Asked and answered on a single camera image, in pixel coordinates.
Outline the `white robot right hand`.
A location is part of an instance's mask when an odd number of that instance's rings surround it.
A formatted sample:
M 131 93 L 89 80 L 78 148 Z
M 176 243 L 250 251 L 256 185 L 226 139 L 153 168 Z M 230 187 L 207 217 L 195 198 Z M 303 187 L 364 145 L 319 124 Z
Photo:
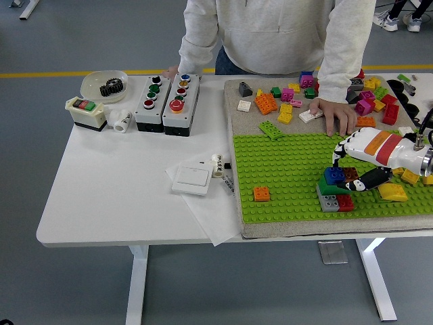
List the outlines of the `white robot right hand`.
M 339 188 L 363 192 L 374 189 L 392 178 L 392 171 L 406 168 L 420 176 L 432 174 L 432 147 L 417 145 L 416 134 L 411 138 L 372 127 L 364 127 L 338 143 L 333 153 L 333 166 L 349 155 L 357 160 L 372 163 L 376 168 L 366 172 L 358 179 L 342 182 Z

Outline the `person's left hand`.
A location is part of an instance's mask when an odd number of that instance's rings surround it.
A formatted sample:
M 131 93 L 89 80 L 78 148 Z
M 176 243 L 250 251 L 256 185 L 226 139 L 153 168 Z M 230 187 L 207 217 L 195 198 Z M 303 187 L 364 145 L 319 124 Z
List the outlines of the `person's left hand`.
M 348 105 L 335 103 L 316 97 L 310 104 L 309 110 L 312 115 L 322 111 L 325 117 L 326 134 L 331 137 L 334 134 L 334 122 L 338 120 L 338 134 L 340 136 L 350 135 L 356 127 L 357 113 Z

